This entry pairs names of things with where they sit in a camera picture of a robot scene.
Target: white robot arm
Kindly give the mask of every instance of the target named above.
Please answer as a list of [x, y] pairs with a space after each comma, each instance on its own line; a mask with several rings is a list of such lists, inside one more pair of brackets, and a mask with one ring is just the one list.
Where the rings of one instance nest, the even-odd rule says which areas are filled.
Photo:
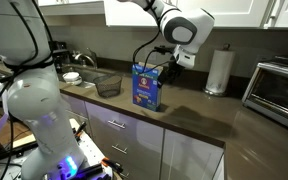
[[118, 0], [133, 2], [147, 11], [156, 20], [164, 38], [176, 44], [173, 57], [176, 61], [159, 77], [162, 85], [176, 78], [184, 68], [193, 68], [195, 55], [205, 42], [214, 26], [214, 17], [203, 9], [181, 12], [178, 8], [163, 0]]
[[[14, 70], [23, 68], [24, 62], [26, 68], [45, 60], [45, 63], [52, 62], [44, 23], [34, 1], [0, 0], [0, 56]], [[177, 44], [176, 63], [169, 68], [166, 77], [173, 76], [182, 67], [192, 68], [195, 54], [213, 27], [213, 17], [201, 9], [182, 13], [162, 0], [132, 2], [156, 19], [167, 41]], [[9, 112], [29, 126], [39, 146], [24, 162], [22, 179], [41, 179], [44, 175], [53, 180], [73, 178], [84, 155], [60, 105], [53, 64], [17, 75], [8, 89], [7, 104]]]

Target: wire basket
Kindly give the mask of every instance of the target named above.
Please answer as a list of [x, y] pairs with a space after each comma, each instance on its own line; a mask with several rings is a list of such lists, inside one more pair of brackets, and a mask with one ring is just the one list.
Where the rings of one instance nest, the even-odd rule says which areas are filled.
[[104, 98], [121, 93], [122, 77], [116, 74], [105, 75], [94, 79], [98, 95]]

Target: sink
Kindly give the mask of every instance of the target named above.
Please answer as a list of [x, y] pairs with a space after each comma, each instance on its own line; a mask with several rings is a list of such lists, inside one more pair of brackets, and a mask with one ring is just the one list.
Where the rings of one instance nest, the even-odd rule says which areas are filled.
[[82, 88], [91, 88], [95, 86], [94, 79], [100, 76], [107, 75], [107, 73], [98, 72], [97, 70], [90, 70], [89, 68], [84, 67], [77, 67], [77, 66], [64, 66], [62, 68], [63, 73], [58, 73], [58, 80], [61, 82], [65, 82], [63, 78], [63, 74], [68, 72], [78, 72], [80, 76], [82, 77], [82, 83], [77, 85], [78, 87]]

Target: wire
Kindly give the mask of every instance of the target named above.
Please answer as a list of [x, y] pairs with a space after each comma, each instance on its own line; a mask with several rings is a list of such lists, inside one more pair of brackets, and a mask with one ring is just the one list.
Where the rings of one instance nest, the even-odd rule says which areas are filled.
[[[49, 30], [49, 28], [48, 28], [48, 26], [47, 26], [47, 24], [46, 24], [46, 22], [45, 22], [44, 17], [42, 16], [42, 13], [40, 12], [40, 10], [39, 10], [39, 8], [38, 8], [38, 6], [37, 6], [37, 4], [36, 4], [36, 2], [35, 2], [34, 0], [32, 0], [32, 3], [33, 3], [33, 5], [35, 6], [35, 9], [37, 10], [40, 18], [41, 18], [42, 21], [43, 21], [43, 24], [44, 24], [44, 26], [45, 26], [45, 28], [46, 28], [46, 31], [47, 31], [47, 33], [48, 33], [48, 36], [49, 36], [50, 41], [53, 42], [53, 38], [52, 38], [52, 36], [51, 36], [50, 30]], [[37, 47], [37, 44], [36, 44], [35, 37], [34, 37], [34, 35], [31, 33], [31, 32], [32, 32], [31, 29], [30, 29], [29, 26], [27, 25], [24, 17], [23, 17], [22, 14], [18, 11], [18, 9], [16, 8], [16, 6], [15, 6], [12, 2], [11, 2], [10, 4], [11, 4], [11, 6], [13, 7], [13, 9], [16, 11], [16, 13], [18, 14], [18, 16], [21, 18], [21, 20], [23, 21], [25, 27], [27, 28], [28, 32], [29, 32], [30, 35], [31, 35], [31, 38], [32, 38], [33, 43], [34, 43], [34, 46], [35, 46], [35, 55], [34, 55], [32, 58], [24, 61], [23, 63], [21, 63], [21, 64], [19, 65], [19, 67], [18, 67], [18, 72], [15, 72], [15, 73], [14, 73], [13, 78], [11, 78], [11, 80], [10, 80], [8, 83], [13, 82], [13, 80], [14, 80], [14, 78], [15, 78], [16, 76], [18, 76], [18, 75], [20, 75], [21, 73], [23, 73], [23, 72], [25, 72], [26, 70], [28, 70], [28, 68], [22, 69], [22, 70], [21, 70], [21, 68], [22, 68], [26, 63], [28, 63], [28, 62], [32, 61], [33, 59], [35, 59], [35, 58], [37, 57], [37, 55], [38, 55], [38, 47]], [[51, 51], [50, 54], [49, 54], [44, 60], [42, 60], [41, 62], [37, 63], [36, 65], [41, 65], [41, 64], [45, 63], [46, 61], [48, 61], [48, 59], [49, 59], [49, 58], [52, 56], [52, 54], [53, 54], [53, 49], [50, 49], [50, 51]], [[14, 141], [14, 132], [13, 132], [13, 131], [14, 131], [14, 129], [13, 129], [13, 120], [12, 120], [11, 117], [10, 117], [10, 125], [11, 125], [11, 127], [10, 127], [10, 128], [11, 128], [10, 151], [9, 151], [9, 157], [8, 157], [8, 160], [7, 160], [6, 167], [5, 167], [4, 172], [3, 172], [2, 176], [1, 176], [1, 180], [3, 180], [3, 178], [5, 177], [5, 174], [6, 174], [6, 172], [7, 172], [7, 169], [8, 169], [8, 167], [9, 167], [9, 165], [10, 165], [10, 161], [11, 161], [11, 157], [12, 157], [12, 151], [13, 151], [13, 141]]]
[[161, 21], [162, 21], [163, 17], [164, 17], [168, 12], [170, 12], [170, 11], [179, 10], [177, 7], [171, 8], [171, 9], [165, 11], [165, 12], [161, 15], [161, 17], [157, 17], [157, 14], [156, 14], [156, 12], [155, 12], [155, 9], [156, 9], [156, 7], [155, 7], [154, 9], [151, 7], [149, 10], [152, 11], [152, 13], [153, 13], [153, 15], [154, 15], [154, 17], [155, 17], [155, 19], [156, 19], [158, 32], [157, 32], [157, 34], [154, 36], [154, 38], [153, 38], [152, 40], [150, 40], [150, 41], [148, 41], [147, 43], [141, 45], [141, 46], [140, 46], [139, 48], [137, 48], [137, 49], [134, 51], [134, 53], [133, 53], [133, 59], [132, 59], [133, 66], [134, 66], [134, 69], [136, 70], [136, 72], [139, 73], [139, 74], [143, 74], [143, 73], [150, 72], [150, 71], [152, 71], [153, 69], [155, 69], [155, 68], [157, 68], [157, 67], [159, 66], [159, 65], [157, 65], [157, 66], [155, 66], [154, 68], [150, 69], [149, 71], [144, 72], [145, 69], [146, 69], [146, 65], [147, 65], [148, 58], [150, 57], [150, 55], [151, 55], [153, 52], [157, 52], [157, 51], [152, 50], [152, 51], [147, 55], [146, 60], [145, 60], [145, 63], [144, 63], [143, 71], [140, 73], [140, 72], [138, 71], [137, 67], [136, 67], [136, 56], [137, 56], [138, 52], [139, 52], [141, 49], [143, 49], [144, 47], [146, 47], [147, 45], [151, 44], [152, 42], [154, 42], [154, 41], [157, 39], [157, 37], [159, 36], [159, 34], [160, 34], [160, 32], [161, 32], [160, 27], [161, 27]]
[[[14, 137], [13, 141], [14, 141], [16, 138], [18, 138], [20, 135], [22, 135], [22, 134], [24, 134], [24, 133], [26, 133], [26, 132], [28, 132], [28, 131], [30, 131], [30, 130], [26, 130], [26, 131], [23, 131], [23, 132], [19, 133], [18, 135], [16, 135], [16, 136]], [[9, 143], [5, 146], [5, 149], [7, 149], [10, 144], [11, 144], [11, 142], [9, 142]]]
[[151, 71], [153, 71], [154, 69], [156, 69], [157, 67], [162, 66], [162, 65], [167, 64], [167, 63], [170, 63], [170, 62], [172, 62], [172, 61], [166, 61], [166, 62], [163, 62], [163, 63], [161, 63], [161, 64], [158, 64], [158, 65], [152, 67], [151, 69], [145, 71], [144, 73], [151, 72]]
[[15, 178], [14, 179], [12, 179], [12, 180], [16, 180], [17, 179], [17, 177], [20, 175], [20, 173], [21, 172], [19, 172], [16, 176], [15, 176]]
[[8, 170], [8, 167], [11, 163], [11, 159], [12, 159], [12, 151], [13, 151], [13, 139], [14, 139], [14, 128], [13, 128], [13, 118], [10, 117], [10, 128], [11, 128], [11, 144], [10, 144], [10, 152], [9, 152], [9, 155], [8, 155], [8, 159], [7, 159], [7, 162], [6, 162], [6, 165], [5, 165], [5, 169], [3, 171], [3, 174], [0, 178], [0, 180], [3, 180], [5, 175], [6, 175], [6, 172]]
[[[36, 39], [35, 39], [35, 37], [34, 37], [34, 35], [33, 35], [32, 30], [31, 30], [30, 27], [28, 26], [26, 20], [25, 20], [24, 17], [22, 16], [22, 14], [19, 12], [19, 10], [17, 9], [17, 7], [15, 6], [15, 4], [14, 4], [13, 2], [10, 2], [10, 5], [11, 5], [12, 8], [15, 10], [15, 12], [17, 13], [17, 15], [20, 17], [21, 21], [23, 22], [24, 26], [26, 27], [28, 33], [30, 34], [30, 37], [31, 37], [31, 39], [32, 39], [32, 41], [33, 41], [34, 48], [35, 48], [35, 53], [34, 53], [34, 55], [33, 55], [31, 58], [25, 60], [24, 62], [22, 62], [22, 63], [19, 65], [19, 68], [18, 68], [18, 69], [21, 69], [22, 66], [24, 66], [26, 63], [34, 60], [34, 59], [37, 57], [37, 55], [38, 55], [38, 46], [37, 46], [37, 42], [36, 42]], [[3, 87], [3, 89], [2, 89], [1, 92], [0, 92], [0, 98], [2, 97], [2, 95], [3, 95], [4, 91], [6, 90], [6, 88], [13, 82], [15, 76], [16, 76], [16, 75], [13, 75], [13, 77], [10, 78], [10, 80], [7, 82], [7, 84]]]
[[17, 164], [17, 163], [10, 163], [9, 164], [10, 166], [17, 166], [17, 167], [22, 167], [22, 165], [21, 164]]
[[146, 68], [146, 64], [147, 64], [148, 58], [150, 58], [151, 54], [152, 54], [152, 53], [155, 53], [155, 52], [157, 52], [157, 51], [156, 51], [156, 50], [152, 50], [152, 51], [147, 55], [146, 60], [145, 60], [145, 63], [144, 63], [144, 68], [143, 68], [143, 71], [142, 71], [141, 74], [143, 74], [144, 71], [145, 71], [145, 68]]

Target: paper towel roll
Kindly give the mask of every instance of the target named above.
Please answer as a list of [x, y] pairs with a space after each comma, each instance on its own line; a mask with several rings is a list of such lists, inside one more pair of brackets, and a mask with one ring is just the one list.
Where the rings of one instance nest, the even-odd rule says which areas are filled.
[[234, 57], [234, 51], [214, 51], [211, 70], [206, 84], [207, 91], [210, 91], [214, 95], [223, 95], [225, 93]]

